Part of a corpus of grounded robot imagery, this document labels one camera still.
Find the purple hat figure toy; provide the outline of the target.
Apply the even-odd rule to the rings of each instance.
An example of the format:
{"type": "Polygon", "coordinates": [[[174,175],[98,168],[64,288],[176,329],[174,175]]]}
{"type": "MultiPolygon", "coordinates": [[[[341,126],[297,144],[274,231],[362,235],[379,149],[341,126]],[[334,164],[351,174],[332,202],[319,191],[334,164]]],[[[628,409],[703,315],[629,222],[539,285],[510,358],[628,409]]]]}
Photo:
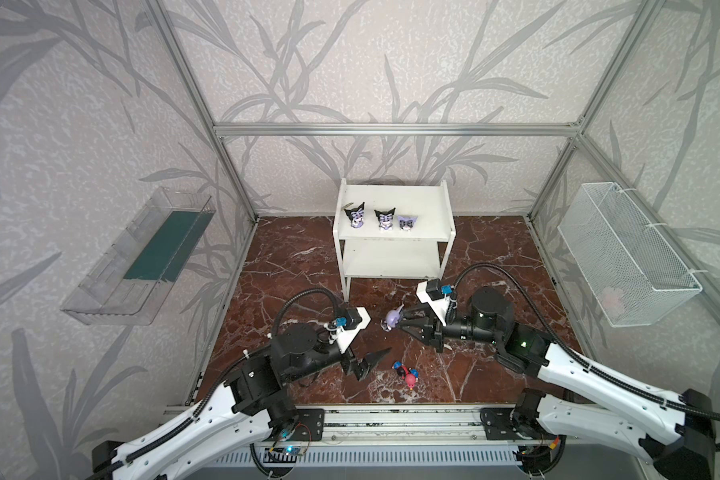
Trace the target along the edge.
{"type": "Polygon", "coordinates": [[[384,331],[389,332],[398,326],[400,321],[403,319],[403,309],[404,306],[400,305],[386,313],[385,317],[381,321],[381,327],[384,331]]]}

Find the pink red blue toy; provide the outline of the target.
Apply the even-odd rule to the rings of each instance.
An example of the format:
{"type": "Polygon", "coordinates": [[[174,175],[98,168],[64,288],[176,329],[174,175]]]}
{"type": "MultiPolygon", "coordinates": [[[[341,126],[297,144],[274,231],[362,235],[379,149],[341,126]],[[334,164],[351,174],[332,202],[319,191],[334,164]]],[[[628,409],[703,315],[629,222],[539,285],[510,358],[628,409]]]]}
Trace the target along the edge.
{"type": "Polygon", "coordinates": [[[418,382],[419,374],[418,371],[415,368],[408,368],[406,366],[401,366],[399,368],[399,373],[401,374],[401,377],[403,378],[406,386],[413,390],[416,387],[416,384],[418,382]]]}

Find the purple winged figure toy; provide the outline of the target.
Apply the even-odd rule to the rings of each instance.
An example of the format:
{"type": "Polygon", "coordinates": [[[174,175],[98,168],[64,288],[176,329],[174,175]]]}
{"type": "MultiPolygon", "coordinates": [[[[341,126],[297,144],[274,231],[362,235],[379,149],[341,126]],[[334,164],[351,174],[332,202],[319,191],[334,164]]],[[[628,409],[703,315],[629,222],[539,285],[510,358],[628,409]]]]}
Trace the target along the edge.
{"type": "Polygon", "coordinates": [[[401,231],[411,231],[415,227],[418,217],[399,215],[397,220],[401,231]]]}

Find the black purple figure toy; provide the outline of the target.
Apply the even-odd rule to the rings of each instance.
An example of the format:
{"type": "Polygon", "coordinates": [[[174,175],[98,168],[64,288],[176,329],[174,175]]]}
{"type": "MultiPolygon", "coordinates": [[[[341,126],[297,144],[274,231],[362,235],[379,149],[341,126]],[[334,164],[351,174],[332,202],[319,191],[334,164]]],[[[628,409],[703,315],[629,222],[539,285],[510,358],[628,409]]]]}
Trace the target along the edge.
{"type": "Polygon", "coordinates": [[[360,229],[364,225],[365,203],[349,203],[344,206],[343,211],[349,220],[352,229],[360,229]]]}
{"type": "Polygon", "coordinates": [[[379,229],[381,231],[389,231],[393,228],[394,223],[394,217],[395,217],[395,208],[391,208],[388,210],[375,210],[374,214],[376,216],[379,229]]]}

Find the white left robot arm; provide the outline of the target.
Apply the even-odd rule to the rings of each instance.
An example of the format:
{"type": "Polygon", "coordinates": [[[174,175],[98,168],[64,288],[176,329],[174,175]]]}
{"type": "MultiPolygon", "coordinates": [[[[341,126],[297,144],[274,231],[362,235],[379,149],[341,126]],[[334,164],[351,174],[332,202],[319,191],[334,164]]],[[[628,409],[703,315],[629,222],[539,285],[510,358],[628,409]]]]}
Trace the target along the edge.
{"type": "Polygon", "coordinates": [[[326,288],[297,293],[277,313],[269,342],[229,365],[197,404],[135,440],[98,445],[92,478],[185,479],[240,447],[289,436],[299,422],[289,385],[335,365],[363,380],[389,354],[388,349],[364,358],[354,354],[351,344],[370,321],[365,308],[341,305],[326,288]],[[315,294],[330,301],[330,321],[282,330],[287,311],[315,294]]]}

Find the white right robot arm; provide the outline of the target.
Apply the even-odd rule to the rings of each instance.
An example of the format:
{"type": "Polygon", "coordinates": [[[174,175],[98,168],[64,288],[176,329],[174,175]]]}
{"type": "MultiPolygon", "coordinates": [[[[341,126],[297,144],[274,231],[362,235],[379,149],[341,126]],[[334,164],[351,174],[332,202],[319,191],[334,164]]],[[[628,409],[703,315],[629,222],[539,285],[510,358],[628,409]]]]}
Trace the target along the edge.
{"type": "Polygon", "coordinates": [[[512,410],[511,427],[525,436],[551,435],[554,447],[581,437],[628,453],[666,479],[711,479],[720,453],[720,413],[693,389],[683,393],[639,382],[576,352],[549,323],[515,319],[512,302],[490,286],[458,306],[456,285],[418,284],[418,304],[386,315],[387,330],[401,330],[443,352],[448,339],[489,344],[504,368],[564,389],[561,399],[526,389],[512,410]]]}

